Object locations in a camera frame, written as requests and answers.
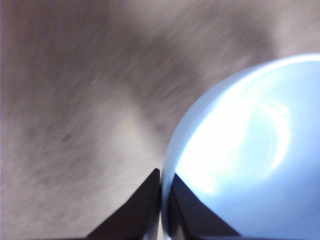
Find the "gray carpet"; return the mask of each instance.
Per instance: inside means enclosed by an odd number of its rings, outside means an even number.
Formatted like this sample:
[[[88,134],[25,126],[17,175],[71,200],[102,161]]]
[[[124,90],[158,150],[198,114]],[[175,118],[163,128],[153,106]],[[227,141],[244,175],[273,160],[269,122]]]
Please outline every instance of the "gray carpet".
[[[2,239],[88,234],[201,94],[312,52],[318,0],[2,0]]]

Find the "floor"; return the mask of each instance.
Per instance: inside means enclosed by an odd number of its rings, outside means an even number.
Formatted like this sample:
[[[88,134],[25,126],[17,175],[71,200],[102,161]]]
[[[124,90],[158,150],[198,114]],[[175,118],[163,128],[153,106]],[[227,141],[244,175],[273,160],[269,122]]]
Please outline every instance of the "floor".
[[[312,52],[318,0],[2,0],[2,239],[85,236],[206,90]]]

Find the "plastic bowl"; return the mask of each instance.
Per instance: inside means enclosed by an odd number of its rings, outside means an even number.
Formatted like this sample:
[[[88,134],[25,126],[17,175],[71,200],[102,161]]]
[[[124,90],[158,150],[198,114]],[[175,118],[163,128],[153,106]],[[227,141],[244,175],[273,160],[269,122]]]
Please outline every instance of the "plastic bowl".
[[[162,173],[162,219],[174,174],[246,237],[320,239],[320,54],[238,72],[177,126]]]

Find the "black plastic piece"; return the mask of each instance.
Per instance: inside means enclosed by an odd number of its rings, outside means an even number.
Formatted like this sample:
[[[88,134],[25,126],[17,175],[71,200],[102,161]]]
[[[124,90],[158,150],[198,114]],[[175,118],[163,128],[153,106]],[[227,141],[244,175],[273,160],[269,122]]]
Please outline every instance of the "black plastic piece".
[[[160,207],[160,170],[156,168],[128,201],[87,237],[60,240],[156,240]]]
[[[169,195],[168,221],[172,240],[202,239],[201,236],[240,236],[207,208],[178,175],[174,176]]]

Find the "light blue bowl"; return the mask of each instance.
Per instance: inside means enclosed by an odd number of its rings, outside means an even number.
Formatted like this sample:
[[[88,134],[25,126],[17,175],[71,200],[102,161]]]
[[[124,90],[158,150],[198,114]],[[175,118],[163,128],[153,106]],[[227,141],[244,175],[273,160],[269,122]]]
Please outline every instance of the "light blue bowl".
[[[320,54],[238,72],[177,126],[162,173],[162,221],[175,172],[246,237],[320,239]]]

